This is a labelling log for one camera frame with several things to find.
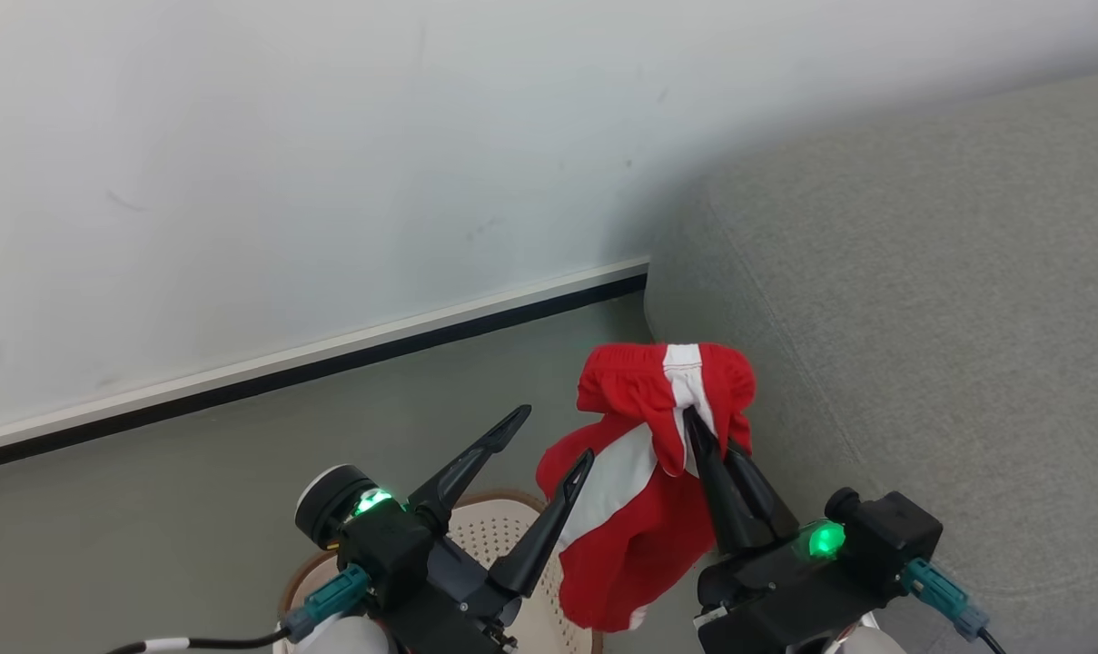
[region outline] cable connector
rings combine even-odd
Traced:
[[[370,577],[362,572],[362,567],[346,567],[318,590],[311,593],[300,609],[294,609],[282,618],[282,628],[290,631],[287,640],[298,643],[307,638],[322,621],[356,608],[369,585]]]
[[[981,630],[988,625],[988,613],[977,609],[967,593],[926,560],[914,559],[908,563],[900,583],[906,593],[949,618],[956,633],[967,642],[976,641]]]

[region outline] perforated basket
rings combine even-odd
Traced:
[[[544,505],[524,493],[495,492],[474,496],[452,510],[448,535],[464,548],[483,567],[511,551],[528,526],[537,519]],[[279,602],[284,613],[298,608],[316,588],[334,575],[334,554],[320,554],[301,567]],[[602,634],[593,633],[570,622],[561,613],[562,572],[560,559],[552,556],[530,599],[525,599],[508,635],[516,636],[520,654],[600,654]],[[292,654],[294,646],[284,642],[274,646],[276,654]]]

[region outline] red fabric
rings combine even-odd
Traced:
[[[658,465],[647,487],[597,529],[570,543],[560,556],[564,568],[561,609],[582,628],[606,632],[630,628],[636,609],[669,590],[714,545],[702,485],[685,472],[674,394],[662,368],[665,348],[616,345],[591,353],[581,374],[576,407],[604,417],[549,448],[537,469],[537,484],[551,498],[557,483],[586,448],[601,456],[641,422],[651,430]],[[702,345],[698,349],[702,382],[722,451],[727,438],[749,451],[749,424],[741,409],[754,396],[751,368],[741,353],[726,347]]]

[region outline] gray sofa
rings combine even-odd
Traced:
[[[1098,652],[1098,76],[743,158],[662,229],[645,302],[661,340],[747,352],[799,518],[900,489],[1010,653]],[[987,651],[915,600],[881,623]]]

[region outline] floor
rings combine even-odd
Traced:
[[[537,493],[591,348],[647,342],[640,294],[0,466],[0,654],[99,654],[142,638],[269,632],[312,543],[317,472],[415,488],[516,405],[533,417],[473,489]],[[697,652],[693,576],[606,652]]]

